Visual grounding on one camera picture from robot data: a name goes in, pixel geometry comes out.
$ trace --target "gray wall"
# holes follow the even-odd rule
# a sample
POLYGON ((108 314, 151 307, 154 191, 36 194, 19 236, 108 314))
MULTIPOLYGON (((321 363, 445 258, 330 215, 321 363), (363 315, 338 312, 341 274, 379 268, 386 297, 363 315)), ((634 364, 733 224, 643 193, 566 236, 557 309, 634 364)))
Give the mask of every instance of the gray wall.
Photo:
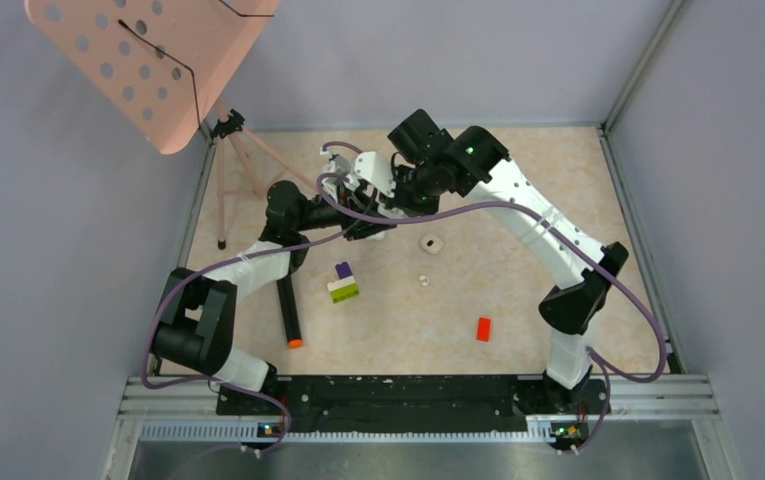
POLYGON ((598 123, 668 0, 283 0, 225 94, 264 129, 598 123))
POLYGON ((0 1, 0 478, 95 478, 204 147, 159 155, 0 1))
POLYGON ((683 356, 765 478, 765 2, 694 2, 616 149, 683 356))

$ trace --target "tripod leg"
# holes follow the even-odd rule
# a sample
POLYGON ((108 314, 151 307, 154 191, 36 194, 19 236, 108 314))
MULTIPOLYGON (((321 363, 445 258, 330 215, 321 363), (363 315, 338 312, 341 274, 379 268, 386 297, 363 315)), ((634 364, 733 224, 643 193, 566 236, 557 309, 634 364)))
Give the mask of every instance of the tripod leg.
POLYGON ((226 248, 226 140, 217 138, 217 248, 226 248))
MULTIPOLYGON (((226 105, 223 105, 223 102, 219 98, 216 102, 214 102, 214 109, 217 110, 217 117, 221 122, 229 121, 229 111, 226 109, 226 105)), ((250 177, 253 192, 255 192, 257 195, 263 195, 264 185, 262 185, 261 179, 258 178, 258 174, 255 173, 255 168, 252 166, 252 162, 249 159, 249 155, 247 155, 247 151, 244 148, 243 142, 241 142, 241 137, 239 137, 237 133, 233 133, 229 135, 229 141, 232 142, 232 148, 235 149, 235 153, 241 160, 241 164, 244 166, 244 170, 246 170, 247 175, 250 177)))

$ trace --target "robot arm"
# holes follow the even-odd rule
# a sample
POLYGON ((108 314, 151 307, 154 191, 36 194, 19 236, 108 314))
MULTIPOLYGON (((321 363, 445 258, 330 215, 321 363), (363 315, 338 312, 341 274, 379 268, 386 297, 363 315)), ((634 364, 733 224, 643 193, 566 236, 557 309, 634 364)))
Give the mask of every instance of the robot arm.
POLYGON ((604 246, 571 223, 523 175, 508 150, 481 127, 470 127, 453 139, 418 110, 388 138, 413 167, 400 165, 392 171, 388 161, 373 152, 359 155, 355 164, 355 174, 382 193, 383 215, 434 214, 440 195, 456 192, 470 203, 517 203, 546 220, 540 223, 512 209, 488 209, 535 254, 555 282, 539 306, 552 328, 546 374, 562 387, 574 389, 590 371, 586 347, 593 343, 597 312, 611 284, 549 234, 545 224, 558 229, 613 275, 626 262, 627 250, 617 242, 604 246))

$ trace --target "perforated panel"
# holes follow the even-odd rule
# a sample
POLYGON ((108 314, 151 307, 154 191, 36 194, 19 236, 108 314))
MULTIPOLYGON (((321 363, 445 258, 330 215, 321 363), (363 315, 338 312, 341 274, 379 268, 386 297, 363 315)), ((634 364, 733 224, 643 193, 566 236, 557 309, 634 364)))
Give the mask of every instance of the perforated panel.
MULTIPOLYGON (((280 0, 232 0, 271 14, 280 0)), ((218 0, 25 0, 26 13, 165 154, 181 150, 269 18, 242 18, 218 0), (122 27, 159 48, 152 48, 122 27)))

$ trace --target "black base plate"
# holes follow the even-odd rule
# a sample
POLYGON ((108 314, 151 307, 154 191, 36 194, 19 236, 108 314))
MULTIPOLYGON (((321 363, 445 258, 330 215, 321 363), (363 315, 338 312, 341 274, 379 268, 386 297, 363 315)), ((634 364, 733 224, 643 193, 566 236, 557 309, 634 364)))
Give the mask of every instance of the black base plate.
MULTIPOLYGON (((588 380, 571 400, 538 375, 298 375, 276 380, 264 393, 288 408, 291 431, 297 433, 519 432, 526 430, 525 415, 577 415, 580 405, 588 415, 597 415, 605 392, 602 380, 588 380)), ((217 414, 280 411, 221 387, 217 414)))

